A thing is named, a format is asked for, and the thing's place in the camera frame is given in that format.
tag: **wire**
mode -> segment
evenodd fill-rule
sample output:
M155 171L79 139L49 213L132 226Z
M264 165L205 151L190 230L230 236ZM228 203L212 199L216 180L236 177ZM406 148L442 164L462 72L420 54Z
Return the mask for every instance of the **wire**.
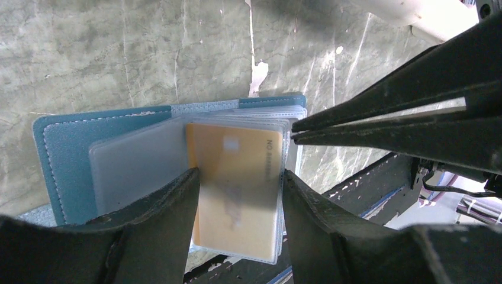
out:
M498 194L497 192L493 192L493 191L487 191L487 192L470 192L470 191L466 191L466 190L461 189L461 188L456 188L456 187L451 186L451 185L446 185L446 186L428 185L427 181L430 178L432 178L433 175L434 175L434 171L430 171L428 174L426 174L422 178L423 187L425 189L427 189L428 191L456 192L456 193L466 194L466 195L469 195L469 196L472 196L472 197L475 197L475 198L499 197L500 196L500 194Z

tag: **peeling paint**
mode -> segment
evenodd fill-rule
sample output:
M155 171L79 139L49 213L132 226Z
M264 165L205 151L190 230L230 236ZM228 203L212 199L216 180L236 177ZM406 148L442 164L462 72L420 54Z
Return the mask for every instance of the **peeling paint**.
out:
M225 260L223 260L223 263L230 262L231 264L236 264L239 260L240 260L240 258L235 257L235 256L231 256L231 257L227 257Z
M209 267L209 269L207 270L207 272L213 271L214 269L216 269L216 268L218 268L220 266L221 266L221 263L212 264L211 267Z

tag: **gold card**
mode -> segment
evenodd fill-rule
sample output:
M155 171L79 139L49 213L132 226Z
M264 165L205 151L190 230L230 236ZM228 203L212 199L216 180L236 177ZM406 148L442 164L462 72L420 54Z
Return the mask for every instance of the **gold card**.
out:
M273 261L282 134L192 123L186 140L201 173L194 244Z

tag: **white stitching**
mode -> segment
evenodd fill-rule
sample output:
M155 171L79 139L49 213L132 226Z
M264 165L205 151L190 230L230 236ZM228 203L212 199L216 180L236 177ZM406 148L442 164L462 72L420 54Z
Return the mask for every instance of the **white stitching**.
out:
M259 101L259 102L239 102L240 104L259 104L261 102L278 102L278 101L290 101L290 100L296 100L297 98L288 98L288 99L268 99L266 101Z
M163 112L170 112L170 110L168 110L168 111L156 111L156 112L152 112L151 114L147 114L147 115L160 114L160 113L163 113ZM63 210L63 204L61 202L61 194L59 193L59 190L57 188L56 176L54 175L54 170L52 168L52 163L50 161L49 149L47 147L47 140L46 140L46 130L47 130L47 128L49 128L52 125L59 125L59 124L71 124L71 123L85 122L85 121L97 121L97 120L110 119L110 118L136 117L136 116L140 116L140 115L137 115L137 114L126 114L126 115L119 115L119 116L114 116L114 117L91 118L90 120L74 120L74 121L68 121L68 122L56 122L56 123L52 123L52 124L49 124L49 125L47 125L47 126L44 127L44 130L42 131L42 136L43 136L43 140L44 140L44 147L46 149L47 160L49 161L50 174L52 176L52 179L54 180L54 186L55 186L54 189L56 190L57 201L59 202L59 207L61 209L61 213L63 214L63 221L65 222L65 224L67 224L68 222L66 221L66 214L65 214L65 211Z

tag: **white paint patch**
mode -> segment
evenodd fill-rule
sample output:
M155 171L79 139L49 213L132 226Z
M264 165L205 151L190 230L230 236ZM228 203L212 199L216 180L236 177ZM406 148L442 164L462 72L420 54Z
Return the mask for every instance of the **white paint patch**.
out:
M338 191L335 192L335 193L333 193L333 194L330 194L330 198L333 197L333 196L335 196L335 195L337 195L337 194L338 194Z
M249 97L257 98L260 86L268 75L268 64L265 62L253 65L251 70L251 85L249 87Z
M240 258L235 257L235 256L231 256L231 257L227 257L227 259L223 260L223 263L230 262L231 264L236 264L239 260L240 260Z
M255 35L253 33L253 9L251 0L244 0L249 6L249 34L251 37L251 84L249 86L249 97L257 98L260 85L268 75L268 64L260 62L256 65L255 60Z
M215 263L213 265L211 265L211 267L209 267L209 269L207 270L207 272L210 272L210 271L213 271L214 269L218 268L221 266L221 263Z

